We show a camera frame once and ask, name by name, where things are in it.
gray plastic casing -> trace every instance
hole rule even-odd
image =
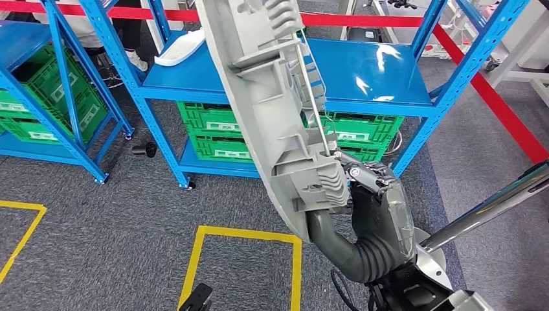
[[[319,128],[305,128],[300,113],[326,101],[324,84],[306,43],[296,0],[199,0],[206,42],[234,116],[274,207],[288,228],[309,241],[306,211],[346,205],[341,164],[326,154]],[[306,63],[303,72],[300,63]],[[330,150],[335,134],[326,136]]]

screw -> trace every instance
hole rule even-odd
[[[349,174],[352,176],[352,177],[357,177],[358,175],[360,175],[360,170],[358,167],[353,167],[351,168],[351,170],[349,171]]]

cable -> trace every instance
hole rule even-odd
[[[370,291],[370,298],[368,298],[368,311],[374,311],[375,301],[374,293]]]
[[[393,154],[395,152],[397,152],[400,147],[402,146],[402,133],[400,132],[400,130],[398,130],[397,132],[397,136],[395,137],[395,139],[392,141],[392,146],[391,147],[391,151],[387,151],[385,152],[383,155],[384,156],[387,156],[389,154]]]
[[[349,291],[349,287],[347,286],[347,282],[345,281],[344,277],[343,277],[343,274],[341,274],[341,272],[337,271],[336,269],[332,269],[330,271],[330,275],[331,275],[331,281],[333,282],[333,285],[335,287],[335,290],[337,290],[337,293],[339,294],[339,296],[341,297],[341,299],[343,300],[343,302],[349,307],[349,309],[351,309],[352,311],[360,311],[356,306],[355,306],[355,302],[353,301],[353,296],[351,295],[351,291]],[[341,286],[339,286],[339,284],[337,284],[337,281],[335,280],[335,276],[338,276],[338,278],[341,280],[341,282],[343,283],[343,287],[345,287],[345,291],[347,292],[347,295],[349,296],[349,298],[347,298],[345,296],[345,293],[343,292],[343,290],[341,289]]]

silver pole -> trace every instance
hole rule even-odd
[[[462,236],[549,187],[549,161],[535,165],[518,180],[501,189],[451,224],[420,243],[428,253]]]
[[[305,38],[305,34],[303,33],[303,30],[301,30],[301,31],[302,31],[301,34],[303,35],[303,38]],[[292,39],[297,40],[298,39],[297,34],[292,34]],[[301,67],[301,71],[303,72],[303,81],[305,82],[305,85],[307,86],[307,92],[309,93],[309,97],[311,98],[311,103],[313,105],[313,112],[315,113],[317,126],[319,127],[319,130],[320,130],[320,137],[322,138],[322,144],[324,145],[324,151],[326,153],[326,156],[329,156],[330,155],[330,148],[328,146],[328,141],[326,140],[326,135],[324,134],[324,128],[322,127],[322,121],[320,119],[319,109],[317,107],[317,103],[315,102],[315,94],[313,93],[313,89],[311,88],[311,81],[309,80],[309,75],[307,74],[307,67],[305,66],[305,59],[303,59],[303,52],[301,51],[301,46],[299,44],[296,45],[296,51],[297,51],[297,58],[298,58],[298,61],[299,61],[299,66]]]

yellow floor tape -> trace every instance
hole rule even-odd
[[[23,238],[21,239],[21,241],[19,241],[19,244],[8,259],[8,262],[6,262],[6,264],[2,268],[2,271],[0,271],[0,284],[2,284],[2,281],[8,274],[8,271],[10,271],[10,268],[12,267],[17,255],[23,249],[23,246],[25,246],[25,244],[27,243],[28,238],[30,238],[30,235],[42,219],[42,216],[44,216],[44,213],[46,213],[46,208],[44,207],[44,205],[41,204],[10,202],[2,200],[0,200],[0,207],[9,207],[12,209],[30,209],[38,212],[32,223],[28,227],[27,232],[25,232],[25,235],[23,235]]]
[[[189,265],[187,267],[187,274],[183,283],[183,289],[181,290],[181,296],[179,296],[179,304],[177,305],[177,309],[181,307],[185,299],[187,299],[192,291],[192,285],[194,283],[194,277],[198,268],[198,261],[200,259],[200,252],[202,251],[202,244],[204,243],[205,235],[254,238],[257,240],[292,243],[292,287],[290,311],[299,311],[301,301],[301,239],[295,235],[287,235],[285,233],[212,227],[209,225],[200,225],[196,231],[194,245],[192,246],[192,252],[190,254]]]

